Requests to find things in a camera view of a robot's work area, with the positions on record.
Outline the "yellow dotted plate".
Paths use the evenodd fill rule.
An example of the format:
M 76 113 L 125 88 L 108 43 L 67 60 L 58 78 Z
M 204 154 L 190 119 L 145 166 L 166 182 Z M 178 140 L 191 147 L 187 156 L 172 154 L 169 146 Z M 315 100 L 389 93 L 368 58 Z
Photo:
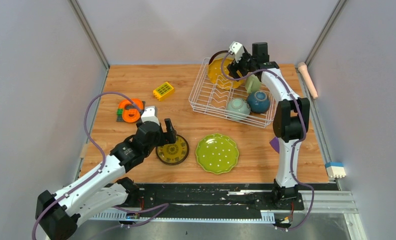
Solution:
M 222 74 L 222 60 L 223 58 L 218 58 L 214 59 L 209 65 L 208 65 L 208 72 L 207 76 L 212 84 L 214 84 L 217 88 L 220 88 L 222 90 L 231 90 L 231 89 L 237 89 L 241 85 L 245 83 L 245 79 L 242 80 L 228 80 L 224 77 Z

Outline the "green dotted plate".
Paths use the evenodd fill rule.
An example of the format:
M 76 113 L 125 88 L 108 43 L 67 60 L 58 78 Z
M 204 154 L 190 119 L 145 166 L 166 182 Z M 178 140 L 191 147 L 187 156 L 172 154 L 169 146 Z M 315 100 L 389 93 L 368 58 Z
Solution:
M 196 162 L 204 171 L 215 175 L 230 172 L 238 164 L 239 156 L 237 143 L 220 133 L 205 136 L 195 149 Z

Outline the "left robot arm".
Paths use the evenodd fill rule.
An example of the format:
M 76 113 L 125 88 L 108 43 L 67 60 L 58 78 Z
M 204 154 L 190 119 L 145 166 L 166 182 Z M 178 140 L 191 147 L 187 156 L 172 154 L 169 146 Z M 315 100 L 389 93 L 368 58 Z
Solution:
M 135 134 L 118 143 L 101 163 L 68 186 L 37 198 L 32 239 L 38 226 L 52 240 L 67 240 L 77 228 L 94 215 L 115 206 L 135 206 L 139 187 L 128 177 L 131 169 L 141 164 L 155 147 L 173 144 L 177 132 L 169 118 L 166 132 L 157 121 L 137 124 Z

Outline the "light green mug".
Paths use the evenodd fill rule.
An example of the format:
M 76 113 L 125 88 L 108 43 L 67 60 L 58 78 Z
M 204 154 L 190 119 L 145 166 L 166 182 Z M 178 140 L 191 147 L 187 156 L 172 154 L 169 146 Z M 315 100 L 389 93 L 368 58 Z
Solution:
M 258 91 L 261 85 L 262 82 L 259 80 L 259 78 L 256 75 L 252 74 L 246 78 L 244 87 L 246 89 L 246 93 L 250 94 Z

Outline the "brown-rimmed white plate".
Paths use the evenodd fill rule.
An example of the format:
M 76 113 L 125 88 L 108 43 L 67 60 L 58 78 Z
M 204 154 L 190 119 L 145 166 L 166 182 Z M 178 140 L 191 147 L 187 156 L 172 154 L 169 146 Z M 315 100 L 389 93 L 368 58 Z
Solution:
M 221 50 L 221 51 L 218 51 L 218 52 L 214 53 L 214 54 L 210 57 L 210 59 L 209 59 L 209 61 L 208 61 L 208 64 L 209 64 L 209 65 L 212 64 L 215 60 L 222 60 L 224 57 L 229 56 L 229 55 L 230 55 L 230 53 L 229 53 L 228 50 Z

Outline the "dark blue bowl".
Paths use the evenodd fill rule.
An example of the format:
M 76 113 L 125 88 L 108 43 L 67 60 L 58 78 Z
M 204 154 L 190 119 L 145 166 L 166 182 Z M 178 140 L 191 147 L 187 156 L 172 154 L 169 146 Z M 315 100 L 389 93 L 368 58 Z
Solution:
M 256 114 L 267 112 L 271 105 L 268 95 L 261 90 L 251 92 L 247 96 L 246 102 L 250 106 L 251 112 Z

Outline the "yellow toy brick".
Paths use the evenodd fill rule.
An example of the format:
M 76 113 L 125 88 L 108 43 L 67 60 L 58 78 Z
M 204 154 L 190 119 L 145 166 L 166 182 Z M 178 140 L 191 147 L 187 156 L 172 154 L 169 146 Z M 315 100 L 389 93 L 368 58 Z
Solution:
M 175 88 L 167 81 L 152 91 L 153 96 L 160 102 L 170 97 L 174 92 Z

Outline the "orange toy on grey base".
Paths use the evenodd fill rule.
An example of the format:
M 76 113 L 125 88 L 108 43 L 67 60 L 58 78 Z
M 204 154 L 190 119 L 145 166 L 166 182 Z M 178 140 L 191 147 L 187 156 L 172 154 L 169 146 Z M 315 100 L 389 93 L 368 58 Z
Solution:
M 145 102 L 141 101 L 139 98 L 132 98 L 131 100 L 140 109 L 140 111 L 137 110 L 129 100 L 127 99 L 122 100 L 119 103 L 116 112 L 117 122 L 136 123 L 141 119 L 141 112 L 145 108 Z

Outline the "light teal bowl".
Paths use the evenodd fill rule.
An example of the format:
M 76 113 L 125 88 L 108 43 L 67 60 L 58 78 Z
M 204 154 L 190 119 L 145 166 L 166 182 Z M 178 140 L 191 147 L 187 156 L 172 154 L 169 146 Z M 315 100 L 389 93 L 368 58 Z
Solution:
M 251 108 L 243 98 L 232 98 L 226 106 L 226 116 L 233 121 L 242 121 L 251 113 Z

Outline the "purple metronome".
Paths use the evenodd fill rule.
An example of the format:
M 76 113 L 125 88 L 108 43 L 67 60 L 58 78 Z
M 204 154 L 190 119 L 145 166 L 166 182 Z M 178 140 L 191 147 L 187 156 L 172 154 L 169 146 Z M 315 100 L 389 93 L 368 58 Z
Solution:
M 270 140 L 269 144 L 276 153 L 280 153 L 280 143 L 278 137 L 274 137 L 272 140 Z

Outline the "blue and white toy brick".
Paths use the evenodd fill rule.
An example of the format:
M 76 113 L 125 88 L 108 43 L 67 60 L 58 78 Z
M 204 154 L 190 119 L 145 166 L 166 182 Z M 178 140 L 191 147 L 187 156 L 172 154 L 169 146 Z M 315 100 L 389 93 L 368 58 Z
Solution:
M 347 175 L 341 162 L 328 162 L 324 166 L 329 178 L 341 179 Z

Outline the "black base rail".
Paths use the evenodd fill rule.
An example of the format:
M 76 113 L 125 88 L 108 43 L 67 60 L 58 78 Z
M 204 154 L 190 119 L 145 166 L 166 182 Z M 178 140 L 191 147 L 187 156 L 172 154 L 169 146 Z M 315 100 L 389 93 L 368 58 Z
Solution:
M 274 203 L 272 183 L 218 184 L 171 183 L 138 184 L 138 191 L 124 208 L 150 209 L 168 203 L 161 218 L 258 219 L 262 210 L 304 210 L 301 196 Z

